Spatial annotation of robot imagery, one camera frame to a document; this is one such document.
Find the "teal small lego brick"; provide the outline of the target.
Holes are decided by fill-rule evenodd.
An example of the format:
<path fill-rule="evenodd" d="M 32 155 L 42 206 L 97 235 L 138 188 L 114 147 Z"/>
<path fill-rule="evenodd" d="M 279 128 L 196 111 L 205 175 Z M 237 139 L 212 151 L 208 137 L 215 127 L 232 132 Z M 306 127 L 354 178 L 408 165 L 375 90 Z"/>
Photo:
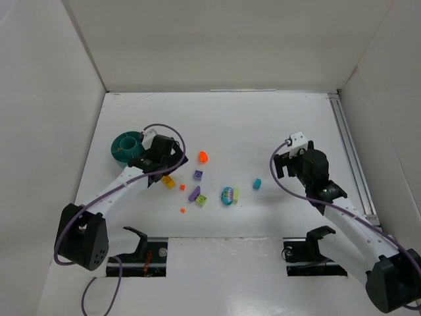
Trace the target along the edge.
<path fill-rule="evenodd" d="M 261 185 L 262 185 L 262 180 L 259 178 L 256 178 L 255 181 L 253 182 L 253 189 L 260 190 Z"/>

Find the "purple square lego brick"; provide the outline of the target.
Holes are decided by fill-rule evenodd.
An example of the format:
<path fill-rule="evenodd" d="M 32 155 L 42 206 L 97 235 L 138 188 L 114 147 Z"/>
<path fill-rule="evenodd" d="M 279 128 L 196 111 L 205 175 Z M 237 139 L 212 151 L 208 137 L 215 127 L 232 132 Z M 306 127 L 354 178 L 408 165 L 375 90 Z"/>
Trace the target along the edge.
<path fill-rule="evenodd" d="M 201 181 L 202 178 L 203 178 L 203 171 L 195 170 L 194 173 L 193 173 L 193 178 L 195 180 Z"/>

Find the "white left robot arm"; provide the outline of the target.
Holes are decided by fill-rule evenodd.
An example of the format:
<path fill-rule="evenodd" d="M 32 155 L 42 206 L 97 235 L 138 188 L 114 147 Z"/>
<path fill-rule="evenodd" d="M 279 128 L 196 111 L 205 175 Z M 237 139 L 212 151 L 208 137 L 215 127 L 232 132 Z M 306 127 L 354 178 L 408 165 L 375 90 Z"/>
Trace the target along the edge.
<path fill-rule="evenodd" d="M 145 233 L 126 226 L 125 230 L 133 232 L 138 242 L 121 238 L 110 241 L 108 225 L 127 201 L 187 160 L 183 138 L 154 136 L 150 148 L 130 160 L 121 174 L 92 201 L 85 205 L 70 203 L 62 210 L 54 245 L 55 263 L 94 271 L 109 257 L 121 261 L 127 257 L 142 258 L 148 247 Z"/>

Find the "yellow lego brick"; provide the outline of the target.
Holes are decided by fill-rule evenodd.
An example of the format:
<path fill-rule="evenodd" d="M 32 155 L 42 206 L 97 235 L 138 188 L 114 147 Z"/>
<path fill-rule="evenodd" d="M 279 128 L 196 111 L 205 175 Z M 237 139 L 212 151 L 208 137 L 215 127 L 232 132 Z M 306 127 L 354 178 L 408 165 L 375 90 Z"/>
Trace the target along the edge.
<path fill-rule="evenodd" d="M 165 186 L 171 190 L 176 186 L 175 181 L 170 176 L 164 176 L 162 178 L 162 181 L 164 182 Z"/>

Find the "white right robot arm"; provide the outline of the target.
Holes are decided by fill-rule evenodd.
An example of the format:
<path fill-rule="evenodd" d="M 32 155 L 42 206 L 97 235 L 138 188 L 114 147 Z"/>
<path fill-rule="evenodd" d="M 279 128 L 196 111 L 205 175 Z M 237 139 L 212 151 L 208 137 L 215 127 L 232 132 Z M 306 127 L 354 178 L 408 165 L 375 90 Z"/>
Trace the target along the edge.
<path fill-rule="evenodd" d="M 269 160 L 274 181 L 279 184 L 285 175 L 297 178 L 305 195 L 283 190 L 308 201 L 334 224 L 308 231 L 303 240 L 286 242 L 285 260 L 304 269 L 333 261 L 364 286 L 382 313 L 401 307 L 420 311 L 420 255 L 405 249 L 354 207 L 346 192 L 330 180 L 327 157 L 312 141 L 290 136 L 279 145 L 283 147 L 290 150 L 274 151 Z"/>

